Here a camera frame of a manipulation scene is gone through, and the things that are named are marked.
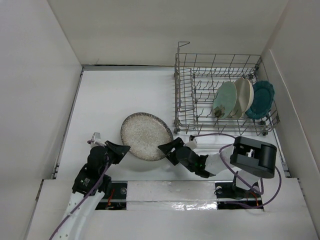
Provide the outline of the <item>speckled brown round plate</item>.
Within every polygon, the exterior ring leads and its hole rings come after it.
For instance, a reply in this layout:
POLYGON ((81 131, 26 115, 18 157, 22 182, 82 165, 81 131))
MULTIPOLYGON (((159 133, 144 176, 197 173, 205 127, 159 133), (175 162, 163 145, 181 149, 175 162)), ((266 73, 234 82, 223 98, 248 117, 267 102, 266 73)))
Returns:
POLYGON ((165 158, 158 146, 172 142, 173 134, 159 117, 147 112, 136 112, 123 121, 120 138, 123 145, 130 146, 129 152, 133 156, 155 162, 165 158))

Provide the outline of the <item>mint green flower plate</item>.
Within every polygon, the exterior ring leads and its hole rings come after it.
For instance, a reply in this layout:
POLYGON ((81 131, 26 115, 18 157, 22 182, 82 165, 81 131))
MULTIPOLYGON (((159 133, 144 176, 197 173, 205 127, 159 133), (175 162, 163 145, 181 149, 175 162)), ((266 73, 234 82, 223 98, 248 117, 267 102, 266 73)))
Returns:
POLYGON ((227 118, 236 105, 237 89, 233 82, 224 82, 213 100, 212 112, 217 119, 227 118))

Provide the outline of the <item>cream divided plate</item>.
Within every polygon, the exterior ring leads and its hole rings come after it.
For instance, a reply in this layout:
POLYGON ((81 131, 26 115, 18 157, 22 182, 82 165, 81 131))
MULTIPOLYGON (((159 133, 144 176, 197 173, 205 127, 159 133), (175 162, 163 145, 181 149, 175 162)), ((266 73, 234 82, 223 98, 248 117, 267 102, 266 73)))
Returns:
POLYGON ((250 108, 254 100, 254 89, 249 79, 238 78, 235 83, 237 98, 235 106, 229 116, 232 119, 240 119, 250 108))

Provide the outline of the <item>dark teal scalloped plate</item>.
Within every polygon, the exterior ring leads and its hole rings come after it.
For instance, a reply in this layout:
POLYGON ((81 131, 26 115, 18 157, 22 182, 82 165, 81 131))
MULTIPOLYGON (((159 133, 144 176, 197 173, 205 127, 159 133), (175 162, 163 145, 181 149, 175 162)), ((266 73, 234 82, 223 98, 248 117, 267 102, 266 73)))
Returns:
POLYGON ((272 107, 275 90, 269 81, 257 81, 253 85, 253 102, 245 112, 249 119, 259 120, 264 118, 272 107))

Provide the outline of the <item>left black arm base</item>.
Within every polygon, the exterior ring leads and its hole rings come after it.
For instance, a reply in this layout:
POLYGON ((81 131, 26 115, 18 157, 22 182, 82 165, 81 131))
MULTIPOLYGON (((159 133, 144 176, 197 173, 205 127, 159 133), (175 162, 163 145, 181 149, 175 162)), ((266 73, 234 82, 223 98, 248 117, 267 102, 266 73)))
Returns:
POLYGON ((96 210, 126 210, 127 209, 127 181, 113 181, 111 190, 98 203, 96 210))

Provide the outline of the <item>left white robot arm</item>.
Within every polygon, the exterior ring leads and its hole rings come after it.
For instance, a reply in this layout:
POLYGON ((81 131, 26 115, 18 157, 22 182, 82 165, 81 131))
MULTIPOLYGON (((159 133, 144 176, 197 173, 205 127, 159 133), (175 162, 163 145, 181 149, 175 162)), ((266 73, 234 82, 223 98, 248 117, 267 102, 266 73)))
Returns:
POLYGON ((113 196, 112 178, 106 175, 111 165, 119 164, 131 149, 93 136, 87 141, 90 152, 71 188, 71 195, 61 222, 49 237, 51 240, 81 240, 87 221, 99 202, 113 196))

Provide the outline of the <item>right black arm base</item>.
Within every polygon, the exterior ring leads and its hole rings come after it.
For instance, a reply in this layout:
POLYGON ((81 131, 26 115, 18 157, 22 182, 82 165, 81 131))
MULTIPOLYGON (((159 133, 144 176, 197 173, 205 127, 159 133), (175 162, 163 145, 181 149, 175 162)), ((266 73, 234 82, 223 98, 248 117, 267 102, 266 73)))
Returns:
POLYGON ((242 204, 256 207, 256 209, 264 209, 262 198, 259 194, 236 187, 232 182, 216 182, 214 194, 218 210, 247 209, 242 204))

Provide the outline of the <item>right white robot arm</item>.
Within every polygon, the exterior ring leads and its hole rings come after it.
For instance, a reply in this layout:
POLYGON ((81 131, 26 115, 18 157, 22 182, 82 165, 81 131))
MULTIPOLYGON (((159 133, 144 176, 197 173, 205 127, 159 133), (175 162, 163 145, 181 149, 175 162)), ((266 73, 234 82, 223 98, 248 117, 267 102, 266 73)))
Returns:
POLYGON ((208 179, 229 170, 234 176, 231 191, 237 197, 248 191, 263 195, 264 187, 257 190, 254 184, 257 181, 263 184, 264 179, 274 178, 277 147, 268 142, 224 133, 224 136, 234 139, 233 143, 221 147, 215 154, 197 154, 194 151, 198 146, 196 138, 209 135, 190 135, 187 143, 177 137, 157 148, 174 166, 180 164, 201 178, 208 179))

